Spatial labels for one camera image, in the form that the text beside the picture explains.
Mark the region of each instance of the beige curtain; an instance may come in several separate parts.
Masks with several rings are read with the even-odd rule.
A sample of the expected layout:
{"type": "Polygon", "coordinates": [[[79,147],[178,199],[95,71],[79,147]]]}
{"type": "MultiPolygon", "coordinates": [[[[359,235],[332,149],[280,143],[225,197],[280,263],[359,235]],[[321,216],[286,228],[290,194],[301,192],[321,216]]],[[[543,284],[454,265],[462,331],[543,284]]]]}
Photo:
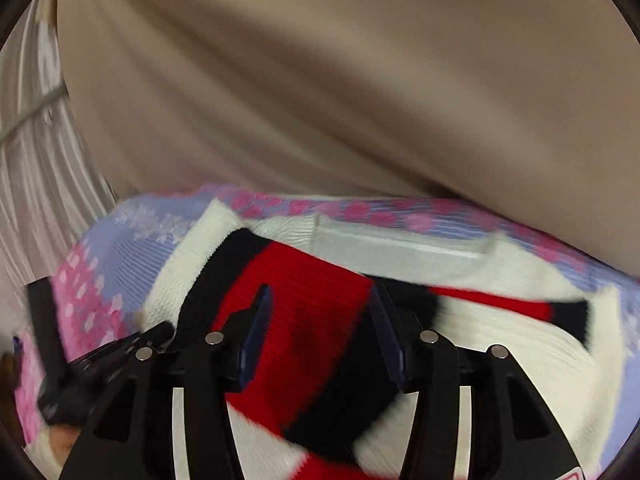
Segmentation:
{"type": "Polygon", "coordinates": [[[75,130],[49,4],[34,0],[0,51],[0,349],[28,322],[22,287],[114,205],[75,130]]]}
{"type": "Polygon", "coordinates": [[[640,276],[640,45],[611,0],[58,0],[116,192],[438,183],[640,276]]]}

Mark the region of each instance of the black stripe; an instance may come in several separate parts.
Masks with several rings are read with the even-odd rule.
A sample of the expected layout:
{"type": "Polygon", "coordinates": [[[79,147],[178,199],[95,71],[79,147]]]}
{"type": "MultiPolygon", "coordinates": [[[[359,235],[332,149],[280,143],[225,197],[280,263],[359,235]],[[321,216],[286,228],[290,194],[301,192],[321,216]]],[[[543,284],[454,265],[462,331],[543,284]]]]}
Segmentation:
{"type": "Polygon", "coordinates": [[[550,303],[550,305],[553,308],[551,323],[585,345],[589,303],[582,300],[575,303],[550,303]]]}
{"type": "MultiPolygon", "coordinates": [[[[421,285],[384,281],[396,307],[410,309],[425,323],[425,328],[431,328],[437,297],[421,285]]],[[[283,434],[287,440],[326,459],[355,463],[354,441],[380,417],[398,393],[398,387],[388,376],[367,309],[331,379],[283,434]]]]}
{"type": "Polygon", "coordinates": [[[220,303],[247,264],[260,254],[271,240],[249,229],[232,232],[202,267],[180,309],[178,327],[169,350],[186,348],[209,332],[220,303]]]}

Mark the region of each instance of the red stripe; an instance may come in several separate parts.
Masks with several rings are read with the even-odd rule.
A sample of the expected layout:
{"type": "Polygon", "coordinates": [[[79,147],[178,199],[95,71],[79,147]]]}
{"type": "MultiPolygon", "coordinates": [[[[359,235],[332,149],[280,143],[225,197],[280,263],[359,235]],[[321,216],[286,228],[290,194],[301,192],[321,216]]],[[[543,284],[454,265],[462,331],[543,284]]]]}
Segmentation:
{"type": "Polygon", "coordinates": [[[291,480],[373,480],[357,466],[329,462],[324,458],[310,455],[291,480]]]}
{"type": "Polygon", "coordinates": [[[262,283],[271,285],[271,321],[254,380],[226,399],[275,434],[291,424],[329,380],[367,304],[371,281],[273,242],[238,276],[212,329],[248,308],[262,283]]]}
{"type": "Polygon", "coordinates": [[[540,321],[551,322],[553,308],[544,301],[524,301],[515,298],[505,298],[504,296],[494,296],[476,290],[459,290],[457,288],[447,288],[445,286],[430,286],[428,289],[434,294],[457,298],[458,300],[472,301],[485,305],[511,310],[524,316],[539,319],[540,321]]]}

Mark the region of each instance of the white curtain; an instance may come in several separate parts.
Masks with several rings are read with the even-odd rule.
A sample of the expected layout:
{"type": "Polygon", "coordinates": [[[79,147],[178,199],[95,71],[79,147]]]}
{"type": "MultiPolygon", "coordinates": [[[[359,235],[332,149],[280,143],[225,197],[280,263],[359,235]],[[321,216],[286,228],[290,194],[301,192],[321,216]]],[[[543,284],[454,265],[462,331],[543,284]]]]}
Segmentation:
{"type": "Polygon", "coordinates": [[[0,50],[0,350],[28,323],[23,286],[115,202],[75,130],[47,8],[34,0],[0,50]]]}

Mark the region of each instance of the red and white label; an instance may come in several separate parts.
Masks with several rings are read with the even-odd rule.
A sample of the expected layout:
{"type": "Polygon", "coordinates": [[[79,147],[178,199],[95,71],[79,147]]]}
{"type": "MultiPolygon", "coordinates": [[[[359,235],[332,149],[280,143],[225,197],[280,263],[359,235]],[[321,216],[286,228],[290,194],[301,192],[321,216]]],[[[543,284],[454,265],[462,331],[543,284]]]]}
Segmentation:
{"type": "Polygon", "coordinates": [[[582,474],[582,469],[577,467],[575,469],[571,469],[571,471],[563,474],[556,480],[584,480],[584,475],[582,474]]]}

